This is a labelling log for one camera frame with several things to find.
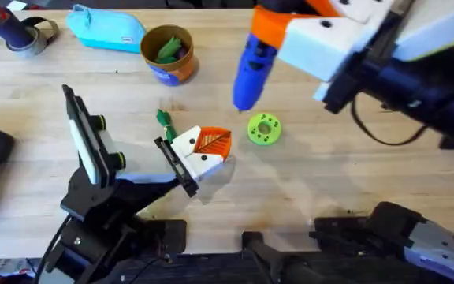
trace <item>orange gripper mount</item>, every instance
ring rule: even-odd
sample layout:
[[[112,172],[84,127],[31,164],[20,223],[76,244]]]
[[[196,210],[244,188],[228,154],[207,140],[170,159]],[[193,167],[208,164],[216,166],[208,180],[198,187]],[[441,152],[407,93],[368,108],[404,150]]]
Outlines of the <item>orange gripper mount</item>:
[[[304,15],[294,13],[276,13],[264,9],[261,5],[254,8],[251,20],[251,33],[264,43],[280,49],[285,39],[285,31],[288,23],[297,18],[310,17],[340,17],[341,15],[333,8],[329,0],[306,0],[319,15]]]
[[[216,154],[227,159],[231,145],[230,130],[219,127],[201,127],[194,153]]]

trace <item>green 3d printed gear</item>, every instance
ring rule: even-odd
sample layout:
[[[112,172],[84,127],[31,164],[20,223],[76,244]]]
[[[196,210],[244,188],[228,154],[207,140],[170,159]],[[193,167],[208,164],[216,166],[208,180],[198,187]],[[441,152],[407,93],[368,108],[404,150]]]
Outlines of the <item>green 3d printed gear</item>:
[[[257,145],[271,145],[281,135],[281,123],[271,114],[257,114],[248,122],[248,137]]]

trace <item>blue pencil case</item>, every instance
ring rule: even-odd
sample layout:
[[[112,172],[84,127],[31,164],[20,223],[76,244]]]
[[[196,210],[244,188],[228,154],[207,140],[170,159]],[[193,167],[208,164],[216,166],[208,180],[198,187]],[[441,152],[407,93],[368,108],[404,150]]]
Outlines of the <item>blue pencil case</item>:
[[[133,15],[74,5],[66,24],[86,47],[139,53],[145,28]]]

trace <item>wooden table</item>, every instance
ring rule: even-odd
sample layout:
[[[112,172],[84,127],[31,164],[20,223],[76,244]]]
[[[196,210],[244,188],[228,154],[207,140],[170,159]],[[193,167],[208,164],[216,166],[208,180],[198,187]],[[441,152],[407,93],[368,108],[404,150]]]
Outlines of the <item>wooden table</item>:
[[[105,115],[114,140],[144,151],[158,151],[157,108],[170,111],[178,132],[204,123],[233,131],[233,157],[198,196],[190,200],[178,188],[142,213],[186,219],[186,252],[236,252],[245,230],[264,231],[278,249],[316,248],[307,237],[314,217],[368,215],[382,200],[454,231],[454,151],[439,151],[436,133],[400,148],[377,144],[349,111],[323,110],[311,98],[318,81],[283,62],[276,62],[256,108],[238,114],[233,80],[250,10],[129,12],[147,28],[178,24],[190,31],[200,62],[191,81],[166,87],[138,54],[83,47],[65,26],[66,11],[20,14],[61,27],[57,42],[36,58],[20,59],[0,40],[0,130],[18,140],[0,175],[0,258],[40,257],[65,217],[59,203],[78,160],[61,84],[81,95],[91,113]],[[380,137],[402,140],[418,127],[379,105],[366,96],[359,101]],[[270,147],[246,134],[250,116],[262,111],[279,117],[284,129]]]

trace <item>cup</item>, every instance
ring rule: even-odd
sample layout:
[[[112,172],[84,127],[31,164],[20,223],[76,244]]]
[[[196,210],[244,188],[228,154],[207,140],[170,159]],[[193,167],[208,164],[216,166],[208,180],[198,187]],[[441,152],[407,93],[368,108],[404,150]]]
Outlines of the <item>cup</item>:
[[[181,46],[187,50],[186,55],[173,63],[157,63],[155,60],[158,52],[173,36],[181,39]],[[141,40],[141,54],[154,75],[168,86],[179,85],[195,70],[192,37],[186,29],[176,25],[162,25],[147,32]]]

